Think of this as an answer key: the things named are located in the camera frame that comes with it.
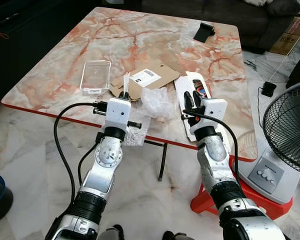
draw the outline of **red plastic stool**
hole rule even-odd
[[[230,166],[234,162],[234,156],[230,156],[229,164]],[[286,204],[278,204],[274,201],[269,200],[268,198],[262,196],[260,193],[253,190],[242,180],[240,181],[242,190],[247,198],[252,199],[258,207],[262,207],[266,210],[266,214],[272,220],[279,218],[280,216],[286,214],[292,206],[293,199]],[[191,201],[191,209],[195,213],[199,214],[203,211],[208,211],[212,214],[218,215],[218,210],[215,208],[215,203],[212,200],[211,196],[206,190],[204,190],[203,184],[201,184],[198,195]]]

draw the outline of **cardboard box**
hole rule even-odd
[[[173,70],[161,60],[151,60],[148,64],[130,72],[129,96],[132,101],[136,101],[141,98],[142,88],[158,89],[177,79],[179,76],[180,72]],[[110,91],[113,95],[119,97],[123,89],[124,76],[111,81]]]
[[[295,16],[285,33],[269,50],[270,53],[287,55],[300,37],[300,17]]]
[[[300,35],[300,17],[295,16],[290,26],[285,31],[286,34]]]
[[[296,41],[300,38],[300,35],[292,35],[288,33],[282,34],[278,41],[271,47],[269,52],[274,54],[287,55],[294,47]]]

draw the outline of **table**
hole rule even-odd
[[[239,149],[239,157],[254,160],[258,153],[238,29],[211,23],[215,35],[201,43],[193,40],[201,22],[96,7],[1,102],[10,108],[56,117],[70,104],[112,97],[110,92],[98,97],[83,96],[79,84],[85,61],[111,61],[110,79],[114,79],[150,59],[161,59],[179,66],[180,71],[200,73],[211,96],[228,102],[224,121],[239,138],[239,146],[244,146]],[[176,95],[173,82],[166,87],[170,96]],[[152,120],[146,138],[165,143],[165,150],[167,144],[196,149],[196,144],[187,138],[179,113],[169,122]],[[84,107],[69,111],[64,119],[96,127],[104,122],[103,116]],[[240,144],[240,139],[247,136],[250,145],[246,141]]]

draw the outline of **fan grille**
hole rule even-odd
[[[300,172],[300,86],[285,92],[268,107],[263,132],[278,157]]]

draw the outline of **marble floor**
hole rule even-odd
[[[265,141],[258,124],[257,89],[269,80],[283,57],[269,52],[244,52],[243,57],[256,137]],[[299,58],[300,41],[271,79],[277,85],[274,96],[260,95],[261,116],[272,99],[285,90]],[[69,203],[69,177],[53,140],[53,123],[52,118],[0,105],[0,174],[14,194],[10,211],[0,220],[0,240],[43,240],[55,216]],[[92,146],[98,129],[61,121],[58,131],[77,180],[78,160]],[[123,153],[101,230],[121,224],[127,240],[160,240],[166,230],[184,232],[197,240],[222,239],[217,216],[190,209],[201,183],[196,151],[170,145],[162,182],[157,181],[160,147],[124,147]],[[82,172],[87,172],[92,161],[90,155]],[[292,208],[276,223],[292,240],[300,240],[300,181]]]

